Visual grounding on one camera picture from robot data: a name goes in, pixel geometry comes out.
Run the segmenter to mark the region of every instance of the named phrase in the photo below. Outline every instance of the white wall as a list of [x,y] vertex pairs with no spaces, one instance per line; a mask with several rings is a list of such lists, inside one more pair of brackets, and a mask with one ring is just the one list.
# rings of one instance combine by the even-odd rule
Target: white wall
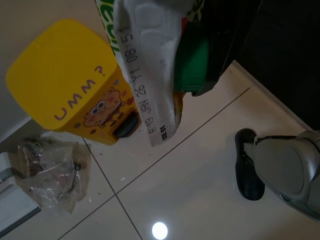
[[108,41],[95,0],[0,2],[0,142],[30,120],[6,87],[5,78],[9,66],[41,32],[64,18],[84,24]]

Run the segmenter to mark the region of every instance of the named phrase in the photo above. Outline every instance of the tile grout line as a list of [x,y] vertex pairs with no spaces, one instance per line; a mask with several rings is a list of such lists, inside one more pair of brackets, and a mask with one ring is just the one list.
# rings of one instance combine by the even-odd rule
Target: tile grout line
[[88,217],[90,217],[92,214],[94,214],[98,209],[100,209],[103,205],[105,205],[107,202],[109,202],[112,198],[114,198],[115,195],[110,197],[107,201],[102,203],[100,206],[98,206],[95,210],[93,210],[88,216],[86,216],[84,219],[82,219],[80,222],[78,222],[76,225],[74,225],[72,228],[70,228],[67,232],[65,232],[61,237],[59,237],[57,240],[62,239],[65,235],[70,233],[73,229],[75,229],[78,225],[80,225],[84,220],[86,220]]
[[121,207],[122,207],[122,209],[123,209],[124,213],[126,214],[126,216],[128,217],[129,221],[131,222],[131,224],[132,224],[132,226],[133,226],[134,230],[136,231],[136,233],[138,234],[138,236],[140,237],[140,239],[141,239],[141,240],[143,240],[143,239],[142,239],[142,237],[141,237],[141,235],[140,235],[140,233],[138,232],[137,227],[135,226],[134,222],[132,221],[131,217],[129,216],[129,214],[128,214],[127,210],[125,209],[124,205],[123,205],[123,204],[122,204],[122,202],[120,201],[120,199],[119,199],[119,197],[118,197],[118,195],[117,195],[116,191],[114,190],[114,188],[113,188],[113,187],[112,187],[112,185],[110,184],[110,182],[109,182],[109,180],[108,180],[108,178],[107,178],[106,174],[105,174],[105,173],[104,173],[104,171],[102,170],[102,168],[101,168],[100,164],[98,163],[98,161],[97,161],[97,159],[96,159],[95,155],[94,155],[94,154],[93,154],[93,152],[91,151],[91,149],[90,149],[89,145],[87,144],[86,140],[85,140],[84,138],[82,138],[82,139],[83,139],[83,141],[84,141],[85,145],[87,146],[87,148],[89,149],[89,151],[90,151],[90,153],[91,153],[91,155],[92,155],[92,157],[93,157],[94,161],[95,161],[95,162],[96,162],[96,164],[98,165],[98,167],[99,167],[100,171],[102,172],[102,174],[103,174],[103,176],[104,176],[105,180],[106,180],[106,181],[107,181],[107,183],[109,184],[109,186],[110,186],[110,188],[111,188],[111,190],[112,190],[112,192],[113,192],[114,196],[116,197],[116,199],[118,199],[118,201],[119,201],[119,203],[120,203],[120,205],[121,205]]
[[245,94],[249,89],[251,88],[248,87],[244,92],[242,92],[239,96],[237,96],[235,99],[233,99],[230,103],[228,103],[225,107],[223,107],[220,111],[218,111],[215,115],[213,115],[209,120],[207,120],[205,123],[203,123],[201,126],[199,126],[196,130],[194,130],[190,135],[188,135],[185,139],[183,139],[179,144],[177,144],[175,147],[173,147],[170,151],[168,151],[165,155],[160,157],[156,162],[154,162],[151,166],[149,166],[146,170],[141,172],[138,176],[136,176],[133,180],[131,180],[129,183],[127,183],[124,187],[122,187],[118,192],[115,193],[119,194],[123,189],[125,189],[127,186],[132,184],[137,178],[139,178],[142,174],[144,174],[146,171],[148,171],[150,168],[152,168],[154,165],[156,165],[160,160],[162,160],[165,156],[167,156],[169,153],[171,153],[175,148],[177,148],[180,144],[182,144],[185,140],[187,140],[189,137],[191,137],[196,131],[198,131],[200,128],[202,128],[204,125],[206,125],[209,121],[211,121],[214,117],[216,117],[219,113],[221,113],[224,109],[226,109],[229,105],[231,105],[234,101],[236,101],[238,98],[240,98],[243,94]]

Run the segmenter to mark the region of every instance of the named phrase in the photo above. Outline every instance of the floor tile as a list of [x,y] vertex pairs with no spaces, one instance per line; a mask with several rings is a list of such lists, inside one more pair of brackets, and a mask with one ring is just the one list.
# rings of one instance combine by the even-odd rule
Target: floor tile
[[113,146],[86,141],[91,144],[93,155],[117,192],[237,98],[250,85],[251,82],[231,65],[212,91],[198,97],[187,94],[183,98],[182,119],[176,134],[160,146],[150,146],[143,125],[133,135],[120,139]]
[[[81,137],[70,133],[46,132],[44,136],[51,136],[64,142],[79,142],[84,144]],[[73,212],[63,216],[54,216],[42,210],[31,219],[15,228],[1,240],[57,240],[69,229],[92,213],[113,196],[113,192],[97,163],[91,157],[90,180],[87,196],[76,203]]]
[[304,129],[252,87],[157,164],[123,189],[119,198],[143,240],[154,223],[166,239],[316,239],[319,224],[266,189],[259,201],[243,198],[235,176],[235,133],[296,135]]
[[116,197],[100,207],[61,240],[140,240]]

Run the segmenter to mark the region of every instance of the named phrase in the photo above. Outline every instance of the yellow box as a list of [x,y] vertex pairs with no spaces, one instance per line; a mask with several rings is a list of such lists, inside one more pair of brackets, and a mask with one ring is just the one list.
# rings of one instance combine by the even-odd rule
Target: yellow box
[[37,37],[10,66],[6,85],[43,128],[107,145],[137,111],[108,44],[82,24],[63,19]]

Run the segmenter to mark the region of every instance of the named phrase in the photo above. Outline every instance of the clear plastic bag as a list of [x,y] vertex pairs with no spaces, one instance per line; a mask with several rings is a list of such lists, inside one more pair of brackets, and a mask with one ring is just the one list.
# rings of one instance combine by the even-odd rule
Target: clear plastic bag
[[18,145],[24,190],[54,215],[71,213],[87,195],[91,155],[87,146],[33,137]]

